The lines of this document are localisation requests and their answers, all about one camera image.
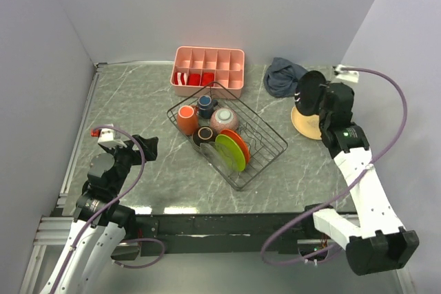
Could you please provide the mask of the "pink patterned bowl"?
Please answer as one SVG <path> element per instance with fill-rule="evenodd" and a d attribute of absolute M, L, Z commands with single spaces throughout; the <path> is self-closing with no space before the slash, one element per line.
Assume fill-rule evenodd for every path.
<path fill-rule="evenodd" d="M 219 108 L 212 114 L 209 120 L 209 126 L 218 134 L 224 129 L 235 131 L 239 126 L 238 115 L 230 108 Z"/>

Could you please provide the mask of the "black bowl gold rim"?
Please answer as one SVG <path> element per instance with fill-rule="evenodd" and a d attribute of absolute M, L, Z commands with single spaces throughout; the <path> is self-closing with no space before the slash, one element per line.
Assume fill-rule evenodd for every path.
<path fill-rule="evenodd" d="M 202 126 L 192 134 L 192 142 L 199 147 L 201 143 L 214 142 L 216 137 L 217 133 L 214 129 L 209 126 Z"/>

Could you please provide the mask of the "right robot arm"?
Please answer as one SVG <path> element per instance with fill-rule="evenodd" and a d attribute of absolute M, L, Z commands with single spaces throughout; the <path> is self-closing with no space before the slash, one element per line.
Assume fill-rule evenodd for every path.
<path fill-rule="evenodd" d="M 345 252 L 356 275 L 401 269 L 419 246 L 405 229 L 382 188 L 365 133 L 352 121 L 353 90 L 343 83 L 323 87 L 318 104 L 322 142 L 343 175 L 358 214 L 356 226 L 330 206 L 302 220 L 305 235 L 326 234 Z"/>

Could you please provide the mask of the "orange plate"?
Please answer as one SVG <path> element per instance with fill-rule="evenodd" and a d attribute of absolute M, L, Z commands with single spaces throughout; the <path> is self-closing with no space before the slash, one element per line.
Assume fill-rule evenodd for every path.
<path fill-rule="evenodd" d="M 245 157 L 246 164 L 248 164 L 248 162 L 251 158 L 251 154 L 249 152 L 248 146 L 246 145 L 246 143 L 242 139 L 242 137 L 238 133 L 236 133 L 234 130 L 231 130 L 231 129 L 224 129 L 221 131 L 221 134 L 229 136 L 232 140 L 234 140 L 236 142 L 236 144 L 240 147 L 240 149 Z"/>

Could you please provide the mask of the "black plate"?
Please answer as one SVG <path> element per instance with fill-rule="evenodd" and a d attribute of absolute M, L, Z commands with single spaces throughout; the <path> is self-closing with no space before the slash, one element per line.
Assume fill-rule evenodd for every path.
<path fill-rule="evenodd" d="M 318 113 L 322 85 L 326 82 L 323 73 L 317 70 L 308 71 L 299 79 L 294 93 L 294 100 L 296 109 L 303 116 L 312 116 Z"/>

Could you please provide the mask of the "clear glass plate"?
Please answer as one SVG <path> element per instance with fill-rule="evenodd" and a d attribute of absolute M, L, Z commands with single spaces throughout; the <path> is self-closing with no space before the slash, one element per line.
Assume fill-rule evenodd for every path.
<path fill-rule="evenodd" d="M 215 142 L 210 142 L 209 146 L 212 148 L 210 160 L 213 161 L 213 166 L 216 166 L 217 169 L 226 176 L 232 175 L 232 160 L 224 153 L 223 148 L 217 147 Z"/>
<path fill-rule="evenodd" d="M 220 154 L 217 152 L 216 148 L 214 147 L 213 142 L 201 143 L 200 150 L 202 155 L 206 157 L 206 159 L 211 165 L 213 165 L 214 167 L 219 167 L 221 163 L 221 157 Z"/>

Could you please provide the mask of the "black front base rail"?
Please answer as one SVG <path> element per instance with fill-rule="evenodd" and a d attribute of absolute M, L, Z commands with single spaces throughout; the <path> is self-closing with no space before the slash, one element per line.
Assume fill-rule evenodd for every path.
<path fill-rule="evenodd" d="M 165 252 L 260 252 L 264 242 L 300 213 L 138 215 L 139 233 L 165 244 Z"/>

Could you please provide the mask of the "red white striped roll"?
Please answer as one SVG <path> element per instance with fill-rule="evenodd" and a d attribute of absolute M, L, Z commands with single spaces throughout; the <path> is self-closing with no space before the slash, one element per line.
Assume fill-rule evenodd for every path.
<path fill-rule="evenodd" d="M 187 72 L 176 72 L 174 77 L 174 84 L 178 86 L 185 86 L 188 82 L 189 74 Z"/>

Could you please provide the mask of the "pink compartment organizer box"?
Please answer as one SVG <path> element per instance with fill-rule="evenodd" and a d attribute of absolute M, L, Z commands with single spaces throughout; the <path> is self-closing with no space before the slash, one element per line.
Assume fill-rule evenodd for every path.
<path fill-rule="evenodd" d="M 214 86 L 178 86 L 176 72 L 214 73 Z M 240 49 L 181 46 L 176 51 L 170 83 L 178 96 L 210 94 L 218 98 L 239 98 L 245 84 L 245 53 Z"/>

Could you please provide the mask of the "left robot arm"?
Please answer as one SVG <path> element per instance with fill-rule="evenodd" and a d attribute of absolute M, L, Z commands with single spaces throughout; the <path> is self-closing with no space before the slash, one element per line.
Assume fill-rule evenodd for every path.
<path fill-rule="evenodd" d="M 42 293 L 91 293 L 115 248 L 137 234 L 135 212 L 120 204 L 119 194 L 133 166 L 156 160 L 158 138 L 123 141 L 104 129 L 98 144 L 103 153 L 91 159 L 68 238 Z"/>

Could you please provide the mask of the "tan wooden plate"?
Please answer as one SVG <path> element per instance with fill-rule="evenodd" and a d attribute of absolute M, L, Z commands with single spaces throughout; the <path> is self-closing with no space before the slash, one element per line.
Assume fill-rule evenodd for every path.
<path fill-rule="evenodd" d="M 294 106 L 291 111 L 291 122 L 301 135 L 312 140 L 321 140 L 319 115 L 304 116 Z"/>

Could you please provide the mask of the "lime green plate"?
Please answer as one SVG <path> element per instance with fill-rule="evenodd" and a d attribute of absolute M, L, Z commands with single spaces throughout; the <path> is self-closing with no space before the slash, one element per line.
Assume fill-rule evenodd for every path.
<path fill-rule="evenodd" d="M 228 154 L 233 158 L 235 162 L 235 171 L 242 172 L 246 167 L 245 155 L 242 152 L 242 149 L 239 147 L 238 143 L 236 143 L 232 138 L 225 134 L 219 134 L 215 140 L 216 144 L 219 144 L 221 147 L 225 147 L 228 151 Z"/>

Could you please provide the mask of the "red roll middle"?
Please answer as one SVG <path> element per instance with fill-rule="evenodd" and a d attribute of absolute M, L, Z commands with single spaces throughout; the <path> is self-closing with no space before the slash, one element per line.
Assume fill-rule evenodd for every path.
<path fill-rule="evenodd" d="M 196 73 L 189 74 L 187 84 L 190 86 L 199 86 L 201 84 L 201 75 Z"/>

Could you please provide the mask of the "red roll right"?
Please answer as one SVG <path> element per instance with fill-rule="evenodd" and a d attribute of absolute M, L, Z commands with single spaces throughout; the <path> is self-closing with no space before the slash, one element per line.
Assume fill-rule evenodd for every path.
<path fill-rule="evenodd" d="M 203 72 L 201 76 L 201 85 L 213 87 L 214 86 L 214 73 L 213 72 Z"/>

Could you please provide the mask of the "orange mug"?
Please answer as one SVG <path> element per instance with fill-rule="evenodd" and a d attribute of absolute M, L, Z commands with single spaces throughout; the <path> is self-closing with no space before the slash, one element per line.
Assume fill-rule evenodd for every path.
<path fill-rule="evenodd" d="M 178 110 L 177 126 L 186 136 L 191 136 L 199 128 L 197 106 L 181 106 Z"/>

